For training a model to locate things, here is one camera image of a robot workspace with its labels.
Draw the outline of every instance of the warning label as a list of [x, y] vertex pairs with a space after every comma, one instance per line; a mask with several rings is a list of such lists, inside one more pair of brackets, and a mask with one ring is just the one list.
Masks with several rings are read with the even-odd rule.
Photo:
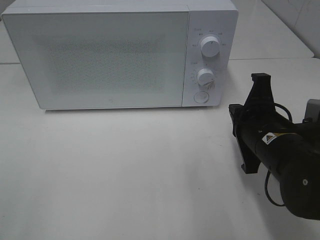
[[264, 141], [265, 144], [269, 145], [276, 138], [277, 136], [274, 133], [268, 132], [266, 135], [264, 135], [264, 137], [262, 138], [262, 141]]

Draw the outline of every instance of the microwave window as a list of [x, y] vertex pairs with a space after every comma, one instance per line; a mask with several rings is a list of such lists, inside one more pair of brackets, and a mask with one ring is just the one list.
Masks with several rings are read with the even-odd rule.
[[182, 104], [188, 12], [5, 17], [41, 108]]

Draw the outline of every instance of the white knob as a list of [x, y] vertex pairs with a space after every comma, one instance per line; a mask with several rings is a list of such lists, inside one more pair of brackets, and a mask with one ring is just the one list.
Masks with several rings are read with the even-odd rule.
[[215, 74], [209, 68], [201, 69], [196, 77], [200, 86], [212, 83], [215, 80]]
[[212, 58], [220, 52], [220, 41], [215, 36], [206, 36], [200, 43], [202, 55]]

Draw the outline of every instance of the white microwave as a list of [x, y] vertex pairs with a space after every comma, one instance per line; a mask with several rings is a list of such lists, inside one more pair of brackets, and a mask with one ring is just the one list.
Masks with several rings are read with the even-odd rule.
[[238, 11], [229, 0], [16, 0], [1, 17], [41, 109], [192, 107], [220, 102]]

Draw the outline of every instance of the table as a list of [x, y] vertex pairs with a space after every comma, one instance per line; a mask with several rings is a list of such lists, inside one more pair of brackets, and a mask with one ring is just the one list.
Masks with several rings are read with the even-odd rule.
[[228, 105], [255, 72], [294, 122], [319, 99], [319, 59], [254, 59], [229, 62], [218, 107], [43, 111], [22, 67], [0, 65], [0, 239], [319, 239], [268, 202], [263, 165], [240, 168]]
[[[233, 0], [239, 10], [230, 59], [312, 58], [314, 54], [261, 0]], [[19, 63], [0, 22], [0, 64]]]

